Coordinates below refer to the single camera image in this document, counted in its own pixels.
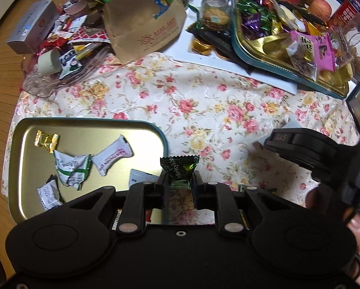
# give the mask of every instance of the metal tray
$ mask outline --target metal tray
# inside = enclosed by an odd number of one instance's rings
[[[288,62],[269,57],[268,54],[277,49],[280,43],[289,37],[288,33],[276,36],[267,36],[256,40],[248,40],[241,30],[242,17],[240,11],[235,8],[233,16],[233,48],[237,55],[246,63],[264,70],[268,70],[280,76],[289,78],[319,92],[335,98],[344,99],[349,92],[348,81],[352,78],[351,66],[344,66],[337,72],[324,72],[320,74],[317,82],[300,74]]]
[[[37,194],[51,174],[56,174],[54,155],[34,145],[37,130],[60,135],[58,151],[69,155],[97,154],[124,135],[133,150],[131,158],[118,160],[102,177],[91,166],[82,190],[59,182],[62,199],[67,202],[102,186],[128,190],[132,168],[160,175],[160,157],[168,156],[168,144],[162,131],[148,122],[90,118],[25,118],[13,134],[9,163],[9,209],[19,223],[44,212]]]

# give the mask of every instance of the floral tablecloth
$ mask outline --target floral tablecloth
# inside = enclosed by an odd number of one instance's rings
[[[344,101],[318,92],[297,95],[256,80],[162,53],[121,66],[111,54],[97,71],[74,86],[41,99],[22,92],[11,123],[4,158],[2,193],[7,195],[11,140],[26,117],[86,117],[145,120],[158,126],[171,156],[199,154],[204,181],[277,188],[277,194],[304,205],[317,185],[310,172],[261,149],[256,141],[295,116],[302,127],[354,145],[359,139]],[[173,193],[174,223],[210,223],[207,211],[195,211],[192,196]]]

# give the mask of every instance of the screw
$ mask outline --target screw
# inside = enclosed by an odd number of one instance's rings
[[[228,223],[224,226],[224,229],[229,232],[241,232],[244,226],[239,223]]]
[[[179,236],[179,237],[184,237],[186,235],[186,232],[182,231],[182,230],[179,230],[179,231],[176,232],[176,235]]]
[[[120,231],[125,233],[135,232],[137,228],[138,228],[137,225],[133,223],[123,223],[118,227]]]

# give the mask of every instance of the gray box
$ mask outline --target gray box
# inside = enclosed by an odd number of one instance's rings
[[[20,19],[7,40],[17,54],[37,53],[59,14],[52,0],[35,2]]]

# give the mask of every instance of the red can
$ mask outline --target red can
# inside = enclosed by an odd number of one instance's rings
[[[350,21],[358,21],[360,17],[360,3],[357,0],[344,0],[335,13],[331,16],[327,25],[330,31],[334,31],[337,27],[344,27]]]

